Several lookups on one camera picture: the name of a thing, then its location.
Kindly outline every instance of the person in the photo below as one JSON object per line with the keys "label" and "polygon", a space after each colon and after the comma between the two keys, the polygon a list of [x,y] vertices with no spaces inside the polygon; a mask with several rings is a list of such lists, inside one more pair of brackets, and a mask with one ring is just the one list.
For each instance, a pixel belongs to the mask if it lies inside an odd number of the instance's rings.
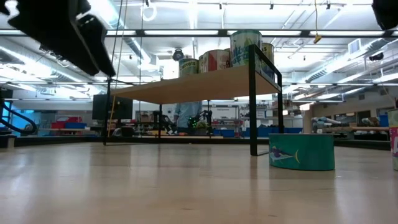
{"label": "person", "polygon": [[177,103],[174,113],[174,121],[177,124],[177,131],[179,133],[190,133],[190,130],[188,128],[189,117],[200,114],[201,110],[201,101]]}

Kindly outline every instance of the shelf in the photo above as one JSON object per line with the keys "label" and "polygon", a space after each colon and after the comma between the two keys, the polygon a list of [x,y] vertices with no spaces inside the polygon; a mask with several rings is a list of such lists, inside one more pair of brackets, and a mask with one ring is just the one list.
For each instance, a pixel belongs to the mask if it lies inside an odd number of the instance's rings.
{"label": "shelf", "polygon": [[[256,73],[256,94],[280,92],[268,76]],[[249,67],[242,65],[172,80],[113,90],[111,95],[156,104],[222,100],[249,95]]]}

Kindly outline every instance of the pink object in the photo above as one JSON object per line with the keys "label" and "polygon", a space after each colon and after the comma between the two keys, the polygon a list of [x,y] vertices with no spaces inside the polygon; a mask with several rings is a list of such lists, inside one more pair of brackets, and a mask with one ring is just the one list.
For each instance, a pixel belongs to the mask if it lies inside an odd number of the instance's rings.
{"label": "pink object", "polygon": [[390,128],[391,153],[398,157],[398,128]]}

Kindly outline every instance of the can label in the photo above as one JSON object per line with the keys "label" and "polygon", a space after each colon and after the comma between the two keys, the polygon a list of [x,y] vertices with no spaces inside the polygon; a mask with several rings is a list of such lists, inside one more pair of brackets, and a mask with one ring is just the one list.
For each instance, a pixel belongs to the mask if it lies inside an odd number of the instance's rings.
{"label": "can label", "polygon": [[181,59],[178,61],[180,65],[180,77],[198,73],[198,60],[196,59]]}
{"label": "can label", "polygon": [[230,67],[229,51],[211,50],[203,55],[203,72],[226,69]]}
{"label": "can label", "polygon": [[[263,43],[262,44],[262,53],[266,55],[266,57],[274,63],[274,46],[272,44],[268,43]],[[275,80],[275,73],[272,71],[272,69],[264,62],[261,61],[261,67],[262,67],[262,73],[264,75],[267,75],[270,77],[272,80]]]}
{"label": "can label", "polygon": [[232,67],[249,63],[249,46],[261,48],[261,33],[256,30],[242,30],[231,35]]}
{"label": "can label", "polygon": [[203,68],[204,66],[204,60],[203,60],[203,55],[199,57],[199,73],[205,72],[205,69]]}

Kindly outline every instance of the monitor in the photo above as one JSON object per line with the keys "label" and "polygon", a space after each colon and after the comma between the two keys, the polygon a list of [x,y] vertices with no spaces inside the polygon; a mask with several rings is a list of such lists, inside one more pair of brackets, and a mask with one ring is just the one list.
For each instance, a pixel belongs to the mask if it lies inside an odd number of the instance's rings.
{"label": "monitor", "polygon": [[[105,120],[106,95],[94,95],[93,98],[93,119]],[[109,101],[108,119],[111,117],[113,96]],[[112,119],[132,119],[132,100],[116,97]]]}

